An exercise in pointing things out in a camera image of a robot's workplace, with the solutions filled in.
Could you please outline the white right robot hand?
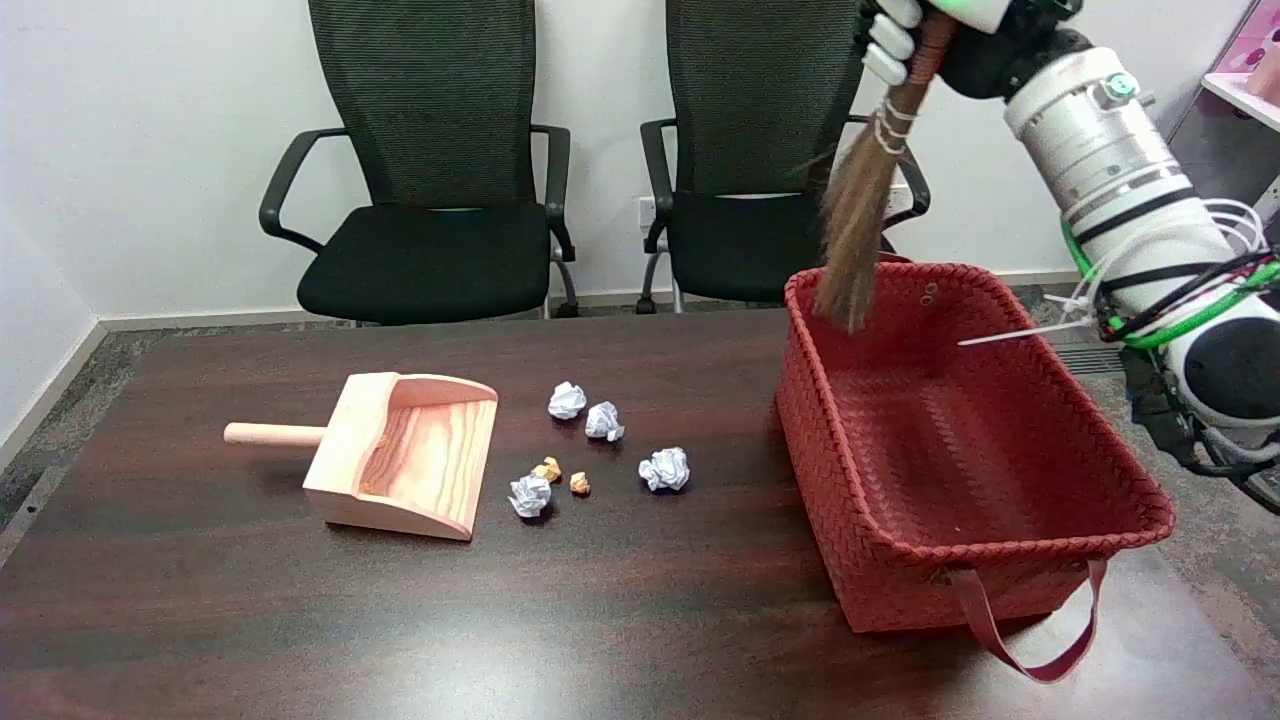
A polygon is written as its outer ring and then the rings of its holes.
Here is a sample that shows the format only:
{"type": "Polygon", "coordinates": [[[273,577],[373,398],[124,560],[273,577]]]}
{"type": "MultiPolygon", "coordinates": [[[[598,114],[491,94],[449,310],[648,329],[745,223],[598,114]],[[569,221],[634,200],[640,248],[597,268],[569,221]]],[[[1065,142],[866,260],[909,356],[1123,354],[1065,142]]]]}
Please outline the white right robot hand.
{"type": "Polygon", "coordinates": [[[957,94],[1011,99],[1038,72],[1093,44],[1066,26],[1082,1],[856,1],[863,64],[890,87],[904,85],[933,10],[959,10],[938,76],[957,94]]]}

